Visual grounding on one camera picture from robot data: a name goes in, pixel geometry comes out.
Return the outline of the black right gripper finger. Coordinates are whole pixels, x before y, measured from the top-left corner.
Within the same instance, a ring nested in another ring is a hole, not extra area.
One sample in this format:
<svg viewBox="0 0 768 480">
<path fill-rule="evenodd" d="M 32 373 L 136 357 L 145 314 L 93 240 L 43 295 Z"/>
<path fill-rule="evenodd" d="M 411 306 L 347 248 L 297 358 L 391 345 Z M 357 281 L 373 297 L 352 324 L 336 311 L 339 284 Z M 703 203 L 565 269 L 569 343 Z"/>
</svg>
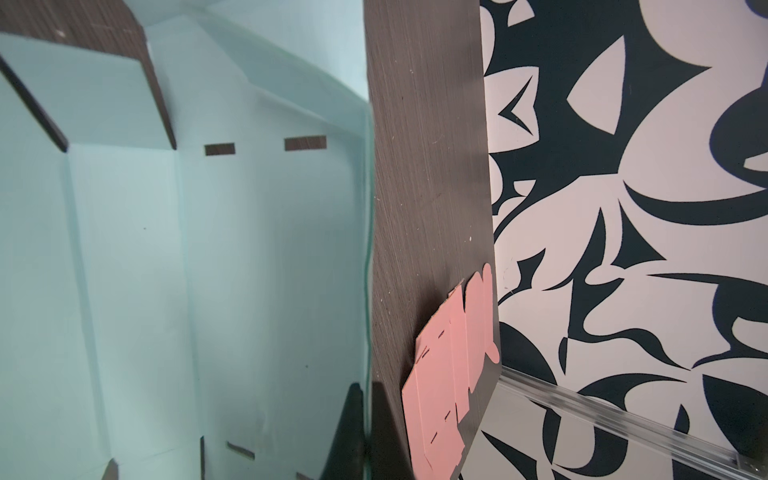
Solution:
<svg viewBox="0 0 768 480">
<path fill-rule="evenodd" d="M 350 385 L 321 480 L 362 480 L 365 473 L 366 436 L 364 394 L 359 383 Z"/>
</svg>

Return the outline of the light blue paper box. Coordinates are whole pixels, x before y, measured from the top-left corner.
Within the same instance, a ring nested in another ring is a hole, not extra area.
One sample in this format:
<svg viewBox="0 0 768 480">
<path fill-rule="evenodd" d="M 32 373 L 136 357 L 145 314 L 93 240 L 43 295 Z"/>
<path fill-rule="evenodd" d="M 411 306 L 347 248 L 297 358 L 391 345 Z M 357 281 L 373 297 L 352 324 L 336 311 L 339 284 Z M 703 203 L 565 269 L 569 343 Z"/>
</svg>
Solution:
<svg viewBox="0 0 768 480">
<path fill-rule="evenodd" d="M 370 431 L 360 1 L 1 5 L 1 475 L 320 479 Z"/>
</svg>

